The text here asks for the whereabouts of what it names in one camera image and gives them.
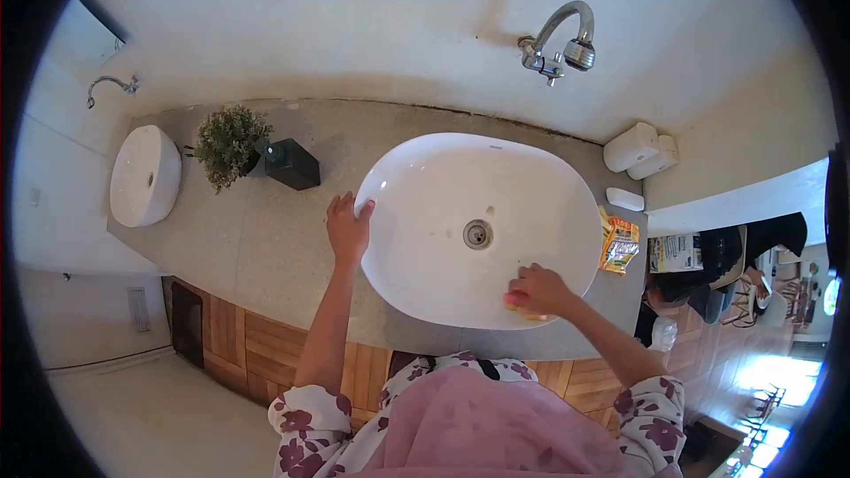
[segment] sink drain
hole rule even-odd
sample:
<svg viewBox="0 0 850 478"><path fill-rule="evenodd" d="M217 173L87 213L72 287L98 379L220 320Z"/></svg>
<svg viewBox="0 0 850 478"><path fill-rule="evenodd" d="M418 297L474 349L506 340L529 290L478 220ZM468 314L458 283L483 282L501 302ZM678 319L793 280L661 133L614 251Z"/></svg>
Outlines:
<svg viewBox="0 0 850 478"><path fill-rule="evenodd" d="M484 220L472 220L463 228L463 242L473 250L483 250L493 241L493 229Z"/></svg>

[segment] hand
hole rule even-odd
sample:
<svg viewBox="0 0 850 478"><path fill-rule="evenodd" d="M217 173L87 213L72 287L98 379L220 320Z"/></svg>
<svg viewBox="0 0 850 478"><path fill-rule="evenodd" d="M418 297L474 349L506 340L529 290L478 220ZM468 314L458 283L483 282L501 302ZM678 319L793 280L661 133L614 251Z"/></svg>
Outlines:
<svg viewBox="0 0 850 478"><path fill-rule="evenodd" d="M504 301L538 314L551 314L568 318L572 308L583 304L572 293L561 276L534 262L531 267L521 267L519 277L507 285Z"/></svg>
<svg viewBox="0 0 850 478"><path fill-rule="evenodd" d="M355 271L369 246L369 218L375 210L375 201L369 200L355 218L355 197L348 191L345 196L334 196L327 207L327 238L336 258L336 268Z"/></svg>
<svg viewBox="0 0 850 478"><path fill-rule="evenodd" d="M763 284L759 283L756 285L756 299L763 300L768 297L768 289L764 287Z"/></svg>

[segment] soap dispenser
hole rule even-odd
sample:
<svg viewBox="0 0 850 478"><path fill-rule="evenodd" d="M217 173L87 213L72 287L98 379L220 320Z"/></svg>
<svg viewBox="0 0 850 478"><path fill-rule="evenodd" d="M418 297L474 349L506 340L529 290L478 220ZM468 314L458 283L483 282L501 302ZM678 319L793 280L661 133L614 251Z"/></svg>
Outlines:
<svg viewBox="0 0 850 478"><path fill-rule="evenodd" d="M272 179L295 190L321 185L319 161L295 139L270 143L269 139L263 138L254 148L265 158L265 172Z"/></svg>

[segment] round white sink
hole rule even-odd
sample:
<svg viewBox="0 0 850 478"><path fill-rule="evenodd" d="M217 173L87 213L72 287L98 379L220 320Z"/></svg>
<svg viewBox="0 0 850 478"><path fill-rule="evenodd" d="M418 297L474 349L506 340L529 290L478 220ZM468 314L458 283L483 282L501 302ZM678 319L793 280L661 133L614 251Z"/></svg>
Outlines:
<svg viewBox="0 0 850 478"><path fill-rule="evenodd" d="M519 266L558 271L587 292L602 252L599 211L561 158L462 133L400 144L369 170L356 210L377 207L362 268L401 312L435 324L521 329L502 295Z"/></svg>
<svg viewBox="0 0 850 478"><path fill-rule="evenodd" d="M174 207L181 171L180 152L164 131L154 125L136 128L124 139L112 169L112 216L127 227L162 220Z"/></svg>

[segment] wall-mounted faucet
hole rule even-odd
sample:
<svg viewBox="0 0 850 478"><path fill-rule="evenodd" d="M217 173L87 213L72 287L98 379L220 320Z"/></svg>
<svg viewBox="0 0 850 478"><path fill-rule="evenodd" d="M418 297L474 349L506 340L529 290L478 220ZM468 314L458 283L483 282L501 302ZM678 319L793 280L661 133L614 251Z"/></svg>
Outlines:
<svg viewBox="0 0 850 478"><path fill-rule="evenodd" d="M575 14L579 14L579 34L571 39L564 52L555 52L553 59L547 60L543 57L543 46L549 40L552 32L560 23ZM558 8L558 11L549 17L543 29L533 38L530 35L520 37L517 41L519 48L523 50L523 67L543 74L549 80L547 85L555 86L555 80L564 77L564 69L561 61L566 59L567 65L573 69L586 71L593 66L596 51L593 49L593 10L587 3L581 0L573 0Z"/></svg>
<svg viewBox="0 0 850 478"><path fill-rule="evenodd" d="M130 79L129 84L125 84L121 80L118 80L115 76L101 76L97 80L92 81L92 84L89 86L89 101L87 103L87 105L89 106L89 109L94 107L94 98L92 98L92 89L94 89L94 86L99 84L102 81L111 81L114 84L118 84L118 86L121 87L124 90L124 92L126 92L129 95L135 95L136 90L139 89L139 79L136 78L135 75L133 75L133 78Z"/></svg>

